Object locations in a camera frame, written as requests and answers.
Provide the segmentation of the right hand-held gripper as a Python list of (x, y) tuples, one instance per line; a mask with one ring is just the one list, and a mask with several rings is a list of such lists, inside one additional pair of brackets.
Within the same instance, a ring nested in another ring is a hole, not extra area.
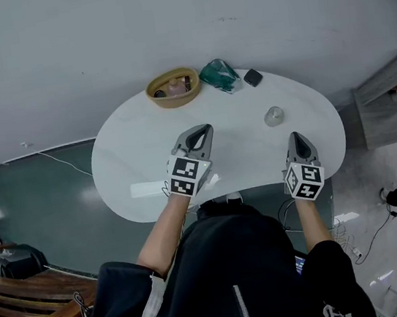
[[(305, 164), (298, 163), (298, 156)], [(301, 133), (292, 132), (288, 140), (288, 166), (284, 182), (294, 199), (315, 201), (325, 184), (325, 169), (320, 164), (317, 149)]]

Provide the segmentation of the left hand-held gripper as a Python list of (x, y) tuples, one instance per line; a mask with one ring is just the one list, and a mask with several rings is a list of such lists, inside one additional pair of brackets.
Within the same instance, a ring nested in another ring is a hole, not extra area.
[(211, 171), (213, 142), (211, 124), (194, 126), (181, 133), (167, 163), (171, 194), (194, 197)]

